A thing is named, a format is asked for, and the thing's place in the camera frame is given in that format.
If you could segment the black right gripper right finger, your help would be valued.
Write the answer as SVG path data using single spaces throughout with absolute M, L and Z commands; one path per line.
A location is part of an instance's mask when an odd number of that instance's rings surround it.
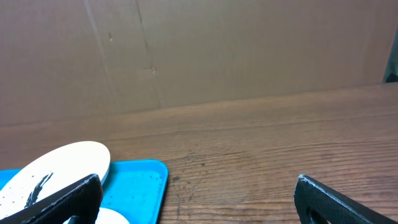
M 301 223 L 397 224 L 395 220 L 303 174 L 298 177 L 294 204 Z

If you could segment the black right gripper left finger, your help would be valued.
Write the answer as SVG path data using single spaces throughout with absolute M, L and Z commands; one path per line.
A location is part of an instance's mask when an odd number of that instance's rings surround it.
M 28 196 L 24 208 L 1 219 L 1 224 L 49 224 L 67 220 L 75 224 L 94 224 L 103 199 L 98 175 L 87 175 L 39 200 L 39 193 L 49 178 L 49 175 L 43 177 Z

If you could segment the white pink plate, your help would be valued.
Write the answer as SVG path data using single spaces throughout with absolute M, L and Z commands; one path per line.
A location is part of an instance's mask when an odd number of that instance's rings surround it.
M 1 218 L 21 210 L 90 175 L 103 183 L 110 165 L 109 149 L 99 142 L 67 144 L 40 156 L 1 189 Z

